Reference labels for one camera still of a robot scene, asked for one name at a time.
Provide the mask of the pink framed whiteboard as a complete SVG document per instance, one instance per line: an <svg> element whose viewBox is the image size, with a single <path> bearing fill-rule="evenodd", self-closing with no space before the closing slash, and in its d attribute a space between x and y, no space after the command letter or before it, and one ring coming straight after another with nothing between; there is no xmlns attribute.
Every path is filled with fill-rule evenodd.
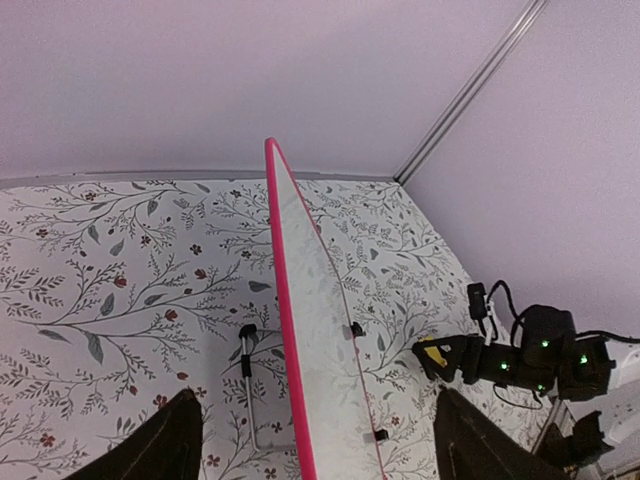
<svg viewBox="0 0 640 480"><path fill-rule="evenodd" d="M265 142L269 217L301 476L381 479L346 296L277 141Z"/></svg>

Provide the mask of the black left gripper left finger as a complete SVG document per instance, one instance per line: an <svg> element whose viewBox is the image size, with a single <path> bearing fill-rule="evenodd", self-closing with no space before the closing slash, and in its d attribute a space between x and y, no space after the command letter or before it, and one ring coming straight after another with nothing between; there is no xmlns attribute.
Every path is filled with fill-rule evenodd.
<svg viewBox="0 0 640 480"><path fill-rule="evenodd" d="M197 479L203 416L195 392L178 392L121 444L72 473L76 480Z"/></svg>

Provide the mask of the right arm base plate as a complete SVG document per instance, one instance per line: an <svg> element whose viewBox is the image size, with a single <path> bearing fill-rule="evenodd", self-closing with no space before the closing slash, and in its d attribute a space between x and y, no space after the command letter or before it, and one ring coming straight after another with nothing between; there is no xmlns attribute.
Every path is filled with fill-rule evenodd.
<svg viewBox="0 0 640 480"><path fill-rule="evenodd" d="M605 442L601 415L601 411L593 411L584 416L568 436L563 436L557 425L550 425L534 455L568 476L596 463L614 449Z"/></svg>

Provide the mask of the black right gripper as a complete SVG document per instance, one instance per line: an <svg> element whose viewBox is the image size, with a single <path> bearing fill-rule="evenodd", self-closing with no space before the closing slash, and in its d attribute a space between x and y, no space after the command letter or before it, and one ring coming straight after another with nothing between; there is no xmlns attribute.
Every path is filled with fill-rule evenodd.
<svg viewBox="0 0 640 480"><path fill-rule="evenodd" d="M441 347L449 348L449 351L439 349L448 362L446 367L440 367L423 353L427 348ZM500 374L500 346L485 345L479 336L422 338L413 344L412 351L420 353L420 363L431 380L451 383L458 369L462 372L463 382L468 385L479 380L496 380Z"/></svg>

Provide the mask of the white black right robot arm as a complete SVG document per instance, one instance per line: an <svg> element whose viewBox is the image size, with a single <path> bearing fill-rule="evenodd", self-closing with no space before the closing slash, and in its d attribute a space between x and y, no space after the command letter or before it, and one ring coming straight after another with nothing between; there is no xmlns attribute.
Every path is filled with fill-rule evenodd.
<svg viewBox="0 0 640 480"><path fill-rule="evenodd" d="M515 309L508 284L467 286L478 334L423 338L412 346L427 378L486 380L536 395L587 401L639 379L639 339L604 330L578 332L567 310L534 304Z"/></svg>

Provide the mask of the yellow whiteboard eraser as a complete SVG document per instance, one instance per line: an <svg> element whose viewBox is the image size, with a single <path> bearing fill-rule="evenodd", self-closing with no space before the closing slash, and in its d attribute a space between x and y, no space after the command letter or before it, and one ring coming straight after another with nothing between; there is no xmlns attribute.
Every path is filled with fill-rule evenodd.
<svg viewBox="0 0 640 480"><path fill-rule="evenodd" d="M437 346L422 346L421 349L429 359L440 367L446 367L448 365L447 360L442 356Z"/></svg>

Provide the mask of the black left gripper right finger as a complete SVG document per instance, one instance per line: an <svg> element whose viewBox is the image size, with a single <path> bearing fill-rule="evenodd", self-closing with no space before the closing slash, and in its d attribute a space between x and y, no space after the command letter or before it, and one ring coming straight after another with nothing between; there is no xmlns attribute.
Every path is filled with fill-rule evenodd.
<svg viewBox="0 0 640 480"><path fill-rule="evenodd" d="M433 429L441 479L546 480L567 477L518 445L456 390L440 391Z"/></svg>

